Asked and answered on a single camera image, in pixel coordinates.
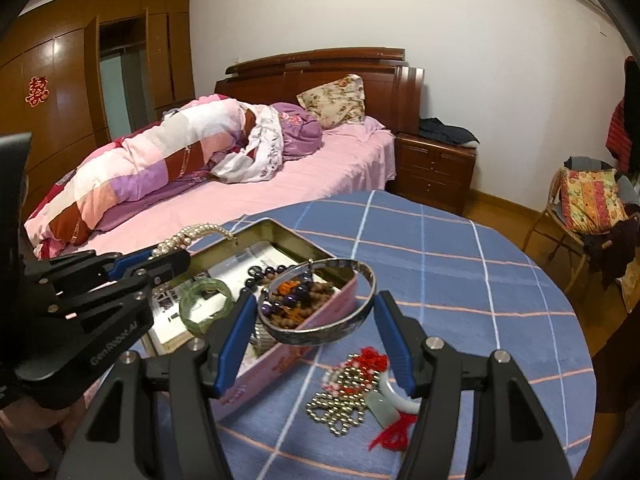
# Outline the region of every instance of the silver bead chain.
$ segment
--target silver bead chain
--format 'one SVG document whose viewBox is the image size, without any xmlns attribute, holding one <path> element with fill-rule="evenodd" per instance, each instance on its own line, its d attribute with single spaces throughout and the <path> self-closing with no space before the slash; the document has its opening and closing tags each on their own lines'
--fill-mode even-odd
<svg viewBox="0 0 640 480">
<path fill-rule="evenodd" d="M 311 402 L 307 403 L 306 413 L 313 421 L 326 424 L 335 436 L 343 436 L 349 433 L 351 427 L 357 428 L 364 422 L 364 412 L 367 409 L 364 396 L 377 388 L 378 372 L 374 370 L 371 376 L 367 376 L 359 368 L 347 365 L 331 372 L 329 380 L 337 383 L 340 390 L 334 394 L 316 393 Z M 360 391 L 349 394 L 344 388 Z"/>
<path fill-rule="evenodd" d="M 149 256 L 148 259 L 153 260 L 158 256 L 163 256 L 176 249 L 186 249 L 200 238 L 204 238 L 205 236 L 213 233 L 220 233 L 228 240 L 234 239 L 231 231 L 227 231 L 225 228 L 220 227 L 217 224 L 194 224 L 180 229 L 180 231 L 171 238 L 167 238 L 164 242 L 160 242 L 158 246 L 151 251 L 151 256 Z"/>
</svg>

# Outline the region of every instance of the chinese character decoration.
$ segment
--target chinese character decoration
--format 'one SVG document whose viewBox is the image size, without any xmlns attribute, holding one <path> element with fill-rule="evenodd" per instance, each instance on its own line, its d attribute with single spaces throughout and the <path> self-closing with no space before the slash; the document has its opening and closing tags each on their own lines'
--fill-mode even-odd
<svg viewBox="0 0 640 480">
<path fill-rule="evenodd" d="M 29 83 L 29 95 L 24 98 L 32 107 L 39 105 L 49 97 L 46 77 L 32 77 Z"/>
</svg>

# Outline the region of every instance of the pink bed sheet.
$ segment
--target pink bed sheet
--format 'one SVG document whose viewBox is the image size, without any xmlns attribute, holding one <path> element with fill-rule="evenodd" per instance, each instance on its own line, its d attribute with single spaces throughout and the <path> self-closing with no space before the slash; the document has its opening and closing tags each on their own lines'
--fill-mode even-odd
<svg viewBox="0 0 640 480">
<path fill-rule="evenodd" d="M 324 135 L 313 155 L 284 164 L 274 178 L 250 184 L 207 182 L 159 202 L 107 233 L 65 253 L 94 249 L 98 254 L 129 253 L 203 222 L 223 224 L 297 202 L 334 194 L 384 189 L 396 176 L 394 138 L 379 130 L 363 140 L 349 135 Z"/>
</svg>

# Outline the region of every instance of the wooden headboard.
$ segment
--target wooden headboard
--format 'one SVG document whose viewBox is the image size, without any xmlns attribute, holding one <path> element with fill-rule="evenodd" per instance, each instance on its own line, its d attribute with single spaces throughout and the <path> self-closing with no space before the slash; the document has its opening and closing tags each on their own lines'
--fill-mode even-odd
<svg viewBox="0 0 640 480">
<path fill-rule="evenodd" d="M 418 133 L 424 70 L 404 60 L 403 48 L 328 48 L 263 57 L 232 65 L 216 93 L 254 104 L 288 102 L 347 74 L 364 81 L 366 113 L 393 133 Z"/>
</svg>

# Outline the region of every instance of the nightstand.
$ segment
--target nightstand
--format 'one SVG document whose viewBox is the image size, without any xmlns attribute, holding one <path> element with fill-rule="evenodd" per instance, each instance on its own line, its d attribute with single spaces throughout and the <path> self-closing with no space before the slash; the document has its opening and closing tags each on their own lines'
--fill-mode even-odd
<svg viewBox="0 0 640 480">
<path fill-rule="evenodd" d="M 476 149 L 411 134 L 396 137 L 396 179 L 387 190 L 414 202 L 462 215 L 476 164 Z"/>
</svg>

